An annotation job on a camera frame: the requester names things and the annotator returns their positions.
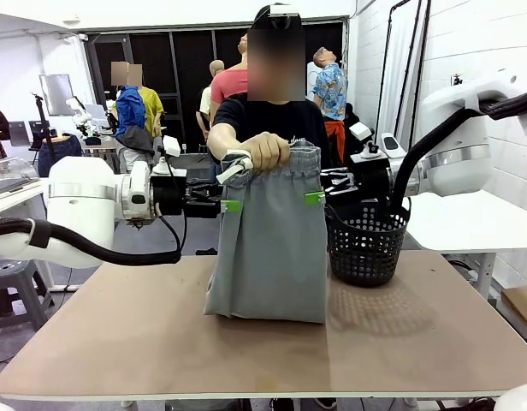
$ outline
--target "gray plastic stool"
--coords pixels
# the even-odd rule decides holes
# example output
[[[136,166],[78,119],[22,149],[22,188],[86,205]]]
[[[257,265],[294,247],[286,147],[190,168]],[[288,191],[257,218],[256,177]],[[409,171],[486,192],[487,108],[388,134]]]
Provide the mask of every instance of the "gray plastic stool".
[[[8,288],[14,288],[17,292],[9,294]],[[39,301],[39,296],[43,297],[43,302]],[[14,313],[12,302],[18,300],[22,300],[25,314]],[[49,305],[54,305],[54,302],[32,260],[0,261],[0,329],[31,322],[37,331],[47,322],[44,310]]]

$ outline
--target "blue jacket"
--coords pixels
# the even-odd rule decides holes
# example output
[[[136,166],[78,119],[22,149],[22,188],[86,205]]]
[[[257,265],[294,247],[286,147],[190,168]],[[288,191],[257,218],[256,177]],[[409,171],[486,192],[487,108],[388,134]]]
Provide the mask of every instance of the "blue jacket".
[[[125,134],[130,126],[144,128],[145,106],[136,86],[124,86],[121,95],[115,102],[115,107],[119,115],[119,128],[115,137]]]

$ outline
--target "yellow shirt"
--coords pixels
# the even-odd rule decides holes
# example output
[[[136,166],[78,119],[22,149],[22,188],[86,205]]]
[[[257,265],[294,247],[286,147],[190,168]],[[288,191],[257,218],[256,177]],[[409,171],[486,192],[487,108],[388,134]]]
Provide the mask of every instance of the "yellow shirt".
[[[153,122],[155,121],[157,113],[163,112],[161,99],[157,96],[155,90],[147,87],[139,88],[138,93],[142,97],[145,106],[145,129],[150,132],[151,137],[157,137],[158,135],[161,135],[161,132],[159,132],[159,134],[155,133]]]

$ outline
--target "black plastic basket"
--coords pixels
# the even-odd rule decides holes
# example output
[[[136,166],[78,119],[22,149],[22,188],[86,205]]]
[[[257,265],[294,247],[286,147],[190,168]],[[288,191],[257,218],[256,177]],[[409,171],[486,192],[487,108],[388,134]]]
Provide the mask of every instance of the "black plastic basket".
[[[377,202],[326,207],[332,272],[359,287],[391,280],[399,259],[410,211],[389,214]]]

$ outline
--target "hand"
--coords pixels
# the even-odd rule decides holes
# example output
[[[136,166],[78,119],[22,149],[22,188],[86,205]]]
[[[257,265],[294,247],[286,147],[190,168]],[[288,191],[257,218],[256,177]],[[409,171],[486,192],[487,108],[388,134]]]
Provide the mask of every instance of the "hand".
[[[256,171],[272,170],[285,164],[290,158],[290,145],[277,134],[263,132],[241,143],[239,150],[246,150],[252,156]]]

